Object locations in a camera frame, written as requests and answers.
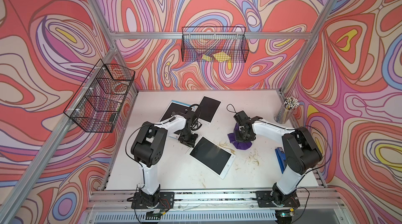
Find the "purple microfiber cloth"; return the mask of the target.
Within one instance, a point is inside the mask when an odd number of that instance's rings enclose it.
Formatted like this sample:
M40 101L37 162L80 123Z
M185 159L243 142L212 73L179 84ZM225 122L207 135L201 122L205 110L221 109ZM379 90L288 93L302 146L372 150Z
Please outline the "purple microfiber cloth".
M235 139L235 133L237 133L239 131L239 125L235 124L233 133L228 134L228 138L231 144L233 144L233 146L238 149L238 150L248 150L251 148L252 146L252 142L238 142Z

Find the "blue white drawing tablet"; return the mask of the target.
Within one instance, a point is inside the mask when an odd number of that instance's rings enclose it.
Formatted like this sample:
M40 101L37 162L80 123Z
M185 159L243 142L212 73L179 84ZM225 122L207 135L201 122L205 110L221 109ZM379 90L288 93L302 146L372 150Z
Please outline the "blue white drawing tablet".
M184 128L186 122L184 117L180 116L179 113L185 113L187 107L189 107L189 105L186 106L172 101L165 114L162 116L162 119L156 124L156 126L166 129L168 131L168 137L173 136L178 140L180 130Z

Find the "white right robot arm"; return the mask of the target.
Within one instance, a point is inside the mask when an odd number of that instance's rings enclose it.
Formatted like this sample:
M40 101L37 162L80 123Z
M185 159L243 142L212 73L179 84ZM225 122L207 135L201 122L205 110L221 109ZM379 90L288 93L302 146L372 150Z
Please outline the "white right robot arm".
M282 204L296 191L303 177L322 160L322 153L305 127L285 128L262 117L249 117L244 111L234 114L236 125L231 134L233 145L241 150L250 147L257 136L264 136L282 144L286 167L281 178L272 187L271 198Z

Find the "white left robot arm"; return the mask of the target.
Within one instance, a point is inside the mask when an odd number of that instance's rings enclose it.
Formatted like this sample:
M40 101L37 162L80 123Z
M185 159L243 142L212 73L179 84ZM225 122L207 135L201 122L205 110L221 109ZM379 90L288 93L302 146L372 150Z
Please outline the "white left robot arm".
M201 114L199 104L186 108L184 113L172 113L161 122L144 122L130 149L134 160L140 164L143 173L143 186L140 189L146 196L154 196L160 190L157 164L161 160L167 137L179 132L179 143L193 148L202 124L198 122Z

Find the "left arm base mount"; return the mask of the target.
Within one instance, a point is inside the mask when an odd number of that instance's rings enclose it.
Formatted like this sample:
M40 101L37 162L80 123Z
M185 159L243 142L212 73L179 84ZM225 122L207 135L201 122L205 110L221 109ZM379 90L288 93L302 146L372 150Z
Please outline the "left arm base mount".
M135 191L132 197L126 199L131 202L132 209L171 209L174 207L174 192L160 192L158 189L153 195L143 190Z

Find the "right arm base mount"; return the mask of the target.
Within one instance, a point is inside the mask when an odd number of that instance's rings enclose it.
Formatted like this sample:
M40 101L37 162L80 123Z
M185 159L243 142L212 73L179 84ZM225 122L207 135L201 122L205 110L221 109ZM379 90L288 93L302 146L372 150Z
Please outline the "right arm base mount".
M260 208L294 208L300 206L296 190L284 195L280 190L256 191L255 198Z

